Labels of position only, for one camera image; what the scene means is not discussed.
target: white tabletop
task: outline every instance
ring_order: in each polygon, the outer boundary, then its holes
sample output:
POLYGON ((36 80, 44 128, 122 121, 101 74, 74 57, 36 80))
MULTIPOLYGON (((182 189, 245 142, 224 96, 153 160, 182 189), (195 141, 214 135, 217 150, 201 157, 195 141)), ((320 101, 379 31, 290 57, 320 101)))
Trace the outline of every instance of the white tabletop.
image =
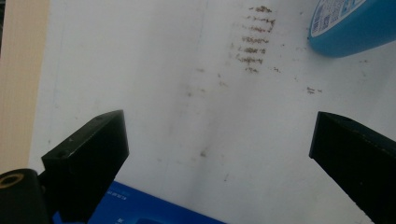
POLYGON ((123 109, 123 184, 228 223, 371 223, 308 153, 319 110, 396 139, 396 44, 317 55, 317 2, 51 1, 30 166, 123 109))

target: blue book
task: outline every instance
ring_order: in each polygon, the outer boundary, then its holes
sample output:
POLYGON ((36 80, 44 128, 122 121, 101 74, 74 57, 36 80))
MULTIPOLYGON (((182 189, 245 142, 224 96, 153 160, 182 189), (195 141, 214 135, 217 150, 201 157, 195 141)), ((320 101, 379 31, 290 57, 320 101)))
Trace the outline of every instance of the blue book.
MULTIPOLYGON (((55 224, 62 224, 58 214, 55 224)), ((89 224, 220 224, 211 217, 113 182, 89 224)))

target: blue package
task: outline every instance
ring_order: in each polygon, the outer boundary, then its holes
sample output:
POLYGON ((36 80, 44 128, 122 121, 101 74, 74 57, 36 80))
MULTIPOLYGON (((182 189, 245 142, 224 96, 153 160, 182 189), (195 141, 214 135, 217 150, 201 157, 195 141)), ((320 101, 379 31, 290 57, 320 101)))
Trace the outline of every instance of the blue package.
POLYGON ((309 29, 313 50, 345 57, 396 39, 396 1, 320 0, 309 29))
MULTIPOLYGON (((55 224, 63 224, 59 214, 55 224)), ((89 224, 221 224, 211 217, 166 202, 114 181, 89 224)))

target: bottle label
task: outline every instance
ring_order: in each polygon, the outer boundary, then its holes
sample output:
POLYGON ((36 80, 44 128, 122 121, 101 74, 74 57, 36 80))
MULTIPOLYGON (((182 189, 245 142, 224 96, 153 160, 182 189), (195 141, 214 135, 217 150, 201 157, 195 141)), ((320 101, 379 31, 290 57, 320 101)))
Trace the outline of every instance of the bottle label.
POLYGON ((311 24, 312 37, 332 29, 366 0, 320 0, 311 24))

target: bottle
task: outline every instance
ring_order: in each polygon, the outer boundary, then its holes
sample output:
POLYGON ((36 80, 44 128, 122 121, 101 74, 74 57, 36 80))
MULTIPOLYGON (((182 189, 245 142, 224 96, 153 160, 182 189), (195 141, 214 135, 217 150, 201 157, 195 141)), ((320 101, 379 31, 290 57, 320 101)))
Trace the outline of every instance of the bottle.
POLYGON ((345 57, 396 39, 396 0, 320 0, 309 29, 313 50, 345 57))

